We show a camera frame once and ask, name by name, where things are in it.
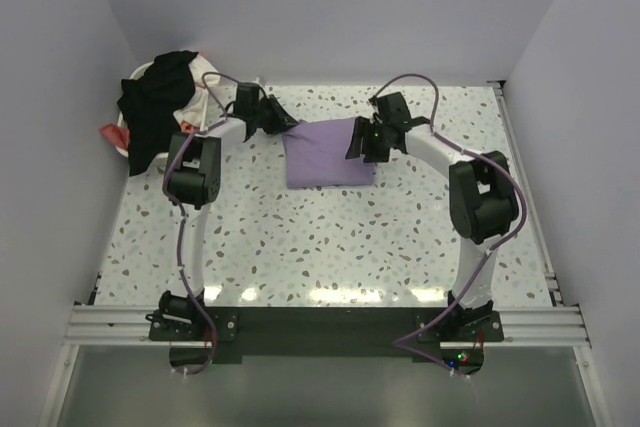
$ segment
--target black garment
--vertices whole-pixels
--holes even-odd
[[[169,150],[171,136],[180,131],[173,112],[184,108],[195,85],[189,62],[197,52],[183,50],[159,55],[138,80],[122,80],[122,111],[131,141],[129,175],[146,172],[153,158]]]

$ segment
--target grey wall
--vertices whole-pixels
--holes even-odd
[[[100,138],[135,61],[106,0],[0,0],[0,425],[36,425],[125,165]]]
[[[243,77],[504,79],[552,0],[110,0],[135,53],[191,46]]]
[[[638,425],[638,0],[555,0],[507,83],[554,267],[584,308],[621,425]]]

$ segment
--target laundry basket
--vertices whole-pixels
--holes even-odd
[[[138,67],[136,70],[133,71],[133,73],[129,76],[129,78],[132,80],[139,79],[144,75],[145,71],[149,68],[151,64],[153,64],[153,62],[148,62],[144,65],[141,65],[140,67]],[[201,55],[198,55],[195,59],[191,61],[191,63],[189,64],[189,68],[192,70],[192,72],[194,70],[198,72],[210,72],[210,71],[217,72],[218,71],[213,65],[211,65],[211,63],[207,59],[205,59]],[[195,82],[196,84],[201,84],[201,81],[197,79],[195,80]],[[220,77],[218,77],[217,75],[215,76],[212,75],[207,79],[207,84],[210,87],[218,84],[219,82],[220,82]],[[204,88],[204,86],[196,85],[196,89],[201,89],[201,88]],[[200,130],[203,130],[206,127],[207,108],[211,100],[212,99],[210,95],[203,96],[204,106],[202,110],[202,121],[200,122]],[[123,127],[123,128],[127,126],[127,123],[124,121],[124,117],[122,116],[122,112],[120,112],[120,115],[118,116],[117,125],[118,127]],[[129,157],[129,152],[123,149],[122,147],[116,146],[116,150],[120,153],[120,155],[123,155],[124,157]],[[155,156],[154,161],[166,160],[167,157],[169,157],[168,152],[161,152]]]

